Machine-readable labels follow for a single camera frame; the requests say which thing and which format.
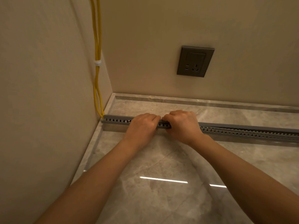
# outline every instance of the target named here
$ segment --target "wall outlet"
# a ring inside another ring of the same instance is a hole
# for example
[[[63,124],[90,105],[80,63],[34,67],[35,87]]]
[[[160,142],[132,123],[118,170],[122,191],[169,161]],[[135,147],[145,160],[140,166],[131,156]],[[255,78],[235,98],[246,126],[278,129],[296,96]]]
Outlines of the wall outlet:
[[[214,53],[213,48],[182,47],[177,75],[204,77]]]

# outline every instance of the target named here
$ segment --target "white cable tie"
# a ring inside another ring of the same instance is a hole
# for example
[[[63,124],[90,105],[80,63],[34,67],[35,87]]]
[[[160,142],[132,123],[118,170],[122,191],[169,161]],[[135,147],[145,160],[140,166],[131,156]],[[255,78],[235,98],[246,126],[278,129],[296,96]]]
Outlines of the white cable tie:
[[[95,61],[95,66],[101,66],[101,63],[102,63],[102,61],[101,60],[99,60],[99,61]]]

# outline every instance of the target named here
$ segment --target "marble floor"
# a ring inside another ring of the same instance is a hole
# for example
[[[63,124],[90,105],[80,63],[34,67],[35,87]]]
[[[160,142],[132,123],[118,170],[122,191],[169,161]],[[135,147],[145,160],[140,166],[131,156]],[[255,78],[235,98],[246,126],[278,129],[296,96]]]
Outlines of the marble floor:
[[[109,114],[136,116],[171,110],[194,111],[198,121],[299,128],[299,114],[202,105],[116,99]],[[103,131],[87,169],[124,136]],[[298,144],[219,143],[299,194]],[[182,182],[144,179],[150,177]],[[97,223],[252,223],[234,201],[211,165],[192,148],[158,130],[119,177]]]

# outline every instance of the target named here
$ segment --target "cable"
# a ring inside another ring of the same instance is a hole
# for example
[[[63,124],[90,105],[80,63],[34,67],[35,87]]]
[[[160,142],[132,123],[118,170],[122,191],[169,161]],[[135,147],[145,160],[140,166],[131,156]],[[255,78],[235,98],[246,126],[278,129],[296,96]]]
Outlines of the cable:
[[[101,50],[102,50],[102,31],[101,31],[101,9],[100,9],[100,0],[97,0],[97,22],[98,22],[98,31],[97,33],[97,25],[96,25],[96,14],[95,14],[95,2],[94,0],[90,0],[91,4],[91,10],[92,10],[92,28],[94,32],[94,38],[95,38],[95,60],[98,61],[101,59]],[[105,115],[103,110],[103,104],[102,104],[102,96],[99,89],[99,72],[100,67],[95,67],[95,81],[93,84],[93,93],[94,93],[94,100],[95,100],[95,108],[101,118]],[[97,103],[97,94],[99,96],[100,100],[100,110]]]

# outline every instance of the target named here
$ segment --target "bare skin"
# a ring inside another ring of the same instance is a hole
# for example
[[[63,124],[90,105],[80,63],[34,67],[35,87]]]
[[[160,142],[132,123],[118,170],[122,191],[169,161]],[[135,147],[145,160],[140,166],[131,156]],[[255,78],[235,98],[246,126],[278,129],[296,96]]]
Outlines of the bare skin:
[[[255,223],[299,223],[299,196],[201,132],[193,112],[166,114],[174,139],[189,145],[216,170],[242,210]],[[35,222],[95,223],[123,169],[154,136],[160,116],[135,117],[124,138],[71,185]]]

